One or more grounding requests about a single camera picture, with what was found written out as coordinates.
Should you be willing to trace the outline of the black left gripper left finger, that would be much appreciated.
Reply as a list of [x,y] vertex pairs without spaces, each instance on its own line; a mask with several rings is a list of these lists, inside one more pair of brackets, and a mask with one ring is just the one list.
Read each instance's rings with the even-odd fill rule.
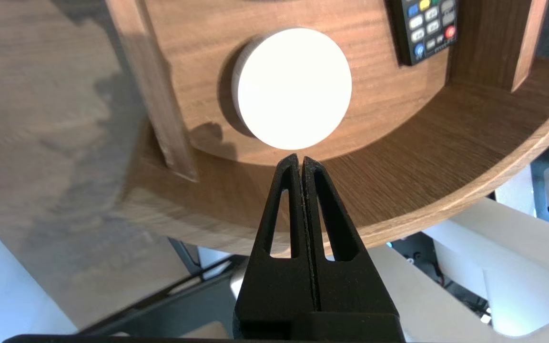
[[[288,195],[290,258],[271,256],[281,196]],[[296,154],[283,158],[258,227],[235,314],[297,316],[316,307],[312,238],[307,223],[304,187]]]

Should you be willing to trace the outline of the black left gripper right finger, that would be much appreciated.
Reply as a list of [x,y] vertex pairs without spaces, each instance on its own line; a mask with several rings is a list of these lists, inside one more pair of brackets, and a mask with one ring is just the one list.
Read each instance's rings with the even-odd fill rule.
[[302,183],[317,310],[397,315],[325,167],[305,158]]

